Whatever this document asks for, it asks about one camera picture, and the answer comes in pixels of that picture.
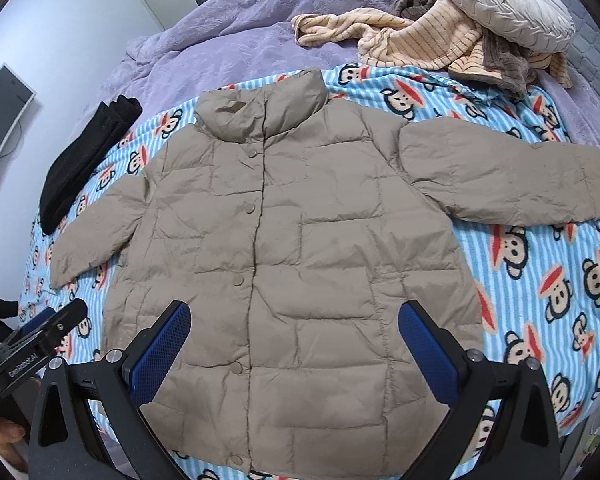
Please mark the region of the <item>person's left hand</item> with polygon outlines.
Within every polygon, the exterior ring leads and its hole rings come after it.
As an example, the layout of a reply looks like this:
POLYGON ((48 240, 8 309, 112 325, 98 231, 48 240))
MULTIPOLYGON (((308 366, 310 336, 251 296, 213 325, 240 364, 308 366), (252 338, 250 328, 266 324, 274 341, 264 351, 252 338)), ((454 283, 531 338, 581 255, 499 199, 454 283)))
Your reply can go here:
POLYGON ((11 420, 0 418, 0 454, 3 457, 20 457, 17 444, 21 442, 26 435, 23 426, 12 422, 11 420))

